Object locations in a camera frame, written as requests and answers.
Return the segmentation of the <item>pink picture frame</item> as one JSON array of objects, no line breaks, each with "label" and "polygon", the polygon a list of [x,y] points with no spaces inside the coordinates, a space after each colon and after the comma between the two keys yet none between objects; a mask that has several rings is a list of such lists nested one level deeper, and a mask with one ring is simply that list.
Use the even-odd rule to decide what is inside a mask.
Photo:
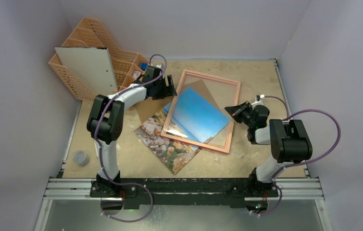
[{"label": "pink picture frame", "polygon": [[238,103],[241,82],[184,70],[170,107],[165,108],[163,138],[229,153],[234,121],[225,107]]}]

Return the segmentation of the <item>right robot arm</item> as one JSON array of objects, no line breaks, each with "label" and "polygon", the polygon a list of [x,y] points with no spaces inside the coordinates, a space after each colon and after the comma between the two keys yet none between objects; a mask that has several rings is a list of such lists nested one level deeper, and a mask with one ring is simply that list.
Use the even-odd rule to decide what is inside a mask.
[{"label": "right robot arm", "polygon": [[301,120],[269,119],[270,111],[266,106],[252,106],[249,102],[228,106],[225,110],[236,122],[248,127],[251,144],[270,145],[271,148],[266,162],[249,175],[246,187],[250,194],[258,196],[270,190],[285,167],[311,158],[312,144]]}]

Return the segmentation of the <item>landscape photo print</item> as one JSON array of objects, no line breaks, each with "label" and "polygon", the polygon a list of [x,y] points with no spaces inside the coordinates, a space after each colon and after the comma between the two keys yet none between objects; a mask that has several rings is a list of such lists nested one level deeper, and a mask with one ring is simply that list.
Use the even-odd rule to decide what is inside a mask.
[{"label": "landscape photo print", "polygon": [[[167,113],[171,105],[143,122],[134,133],[153,154],[173,173],[178,173],[200,148],[162,137]],[[229,123],[229,119],[192,88],[179,95],[167,134],[200,143],[209,143]]]}]

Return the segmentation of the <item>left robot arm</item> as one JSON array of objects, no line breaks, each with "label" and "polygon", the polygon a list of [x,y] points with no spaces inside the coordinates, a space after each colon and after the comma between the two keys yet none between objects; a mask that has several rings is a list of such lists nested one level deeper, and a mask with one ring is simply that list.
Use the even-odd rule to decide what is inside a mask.
[{"label": "left robot arm", "polygon": [[163,75],[163,69],[149,65],[124,90],[109,96],[97,95],[93,101],[87,130],[95,142],[100,163],[96,181],[109,197],[118,195],[124,185],[120,180],[116,145],[123,130],[125,110],[148,98],[160,100],[177,95],[173,77]]}]

